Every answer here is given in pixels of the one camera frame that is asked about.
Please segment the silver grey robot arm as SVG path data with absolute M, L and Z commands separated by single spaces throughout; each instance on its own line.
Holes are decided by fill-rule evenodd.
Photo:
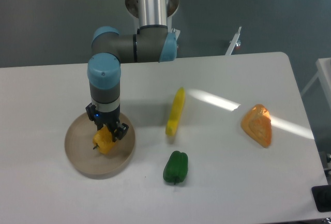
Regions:
M 177 56 L 176 34 L 169 31 L 167 10 L 167 0 L 138 0 L 137 33 L 122 36 L 110 26 L 94 32 L 87 64 L 91 103 L 86 113 L 98 130 L 107 127 L 113 142 L 129 129 L 119 119 L 121 64 L 169 62 Z

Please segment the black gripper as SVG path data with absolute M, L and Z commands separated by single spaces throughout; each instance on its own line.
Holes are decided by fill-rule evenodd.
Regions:
M 121 123 L 119 119 L 120 106 L 110 112 L 101 112 L 96 109 L 96 106 L 90 103 L 86 108 L 86 113 L 90 121 L 93 121 L 99 131 L 103 126 L 106 126 L 112 134 L 112 142 L 121 140 L 129 129 L 126 123 Z

